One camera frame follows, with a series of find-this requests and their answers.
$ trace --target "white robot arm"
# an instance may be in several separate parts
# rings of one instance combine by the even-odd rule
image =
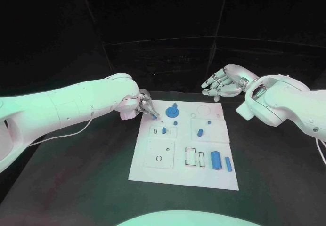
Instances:
[[[288,75],[259,78],[233,64],[226,65],[209,77],[201,88],[209,85],[201,94],[214,96],[214,101],[219,96],[233,97],[240,91],[245,92],[245,101],[236,112],[246,120],[255,116],[275,127],[289,119],[304,134],[326,141],[326,90],[310,91]]]
[[[122,120],[139,112],[158,117],[149,93],[123,73],[47,92],[0,97],[0,173],[40,136],[112,110]]]

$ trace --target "cable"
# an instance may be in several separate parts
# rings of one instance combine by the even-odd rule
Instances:
[[[86,129],[86,127],[87,127],[87,125],[89,125],[90,121],[92,121],[92,119],[89,120],[89,122],[86,123],[86,126],[83,127],[83,129],[82,129],[79,132],[72,133],[72,134],[67,134],[67,135],[61,135],[61,136],[57,136],[57,137],[51,137],[51,138],[48,138],[48,139],[46,139],[46,140],[41,140],[41,141],[38,141],[38,142],[35,142],[35,143],[30,144],[27,147],[30,147],[30,146],[33,146],[33,145],[35,145],[35,144],[38,144],[38,143],[41,143],[41,142],[47,141],[47,140],[51,140],[51,139],[56,139],[56,138],[61,138],[61,137],[67,137],[67,136],[72,136],[72,135],[79,134],[79,133],[80,133],[80,132]]]
[[[323,161],[324,161],[324,165],[326,165],[324,155],[323,155],[321,150],[320,150],[320,146],[318,146],[317,138],[315,138],[315,144],[317,144],[317,150],[318,150],[318,152],[320,152],[321,159],[323,159]]]

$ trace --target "blue battery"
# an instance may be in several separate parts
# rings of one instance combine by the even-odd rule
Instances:
[[[200,130],[197,131],[197,136],[198,136],[198,137],[201,136],[201,132],[203,132],[203,130],[200,129]]]
[[[227,171],[232,172],[232,166],[230,166],[230,162],[229,162],[229,157],[224,157],[224,162],[226,162]]]
[[[211,158],[211,169],[220,170],[222,169],[222,162],[220,162],[219,152],[210,152],[210,158]]]

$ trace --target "white board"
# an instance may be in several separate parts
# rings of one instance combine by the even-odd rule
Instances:
[[[168,118],[165,109],[172,103],[178,116]],[[239,190],[220,103],[152,100],[152,107],[160,118],[152,120],[142,114],[128,180]],[[219,170],[211,168],[213,151],[220,153]],[[230,160],[230,172],[224,157]]]

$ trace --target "table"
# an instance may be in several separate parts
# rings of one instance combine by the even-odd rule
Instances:
[[[213,102],[194,93],[154,100]],[[326,166],[291,121],[246,121],[243,96],[222,97],[239,191],[128,181],[141,116],[95,118],[85,131],[38,146],[0,205],[0,225],[106,226],[162,210],[219,213],[259,225],[324,225]],[[46,138],[79,131],[86,122]]]

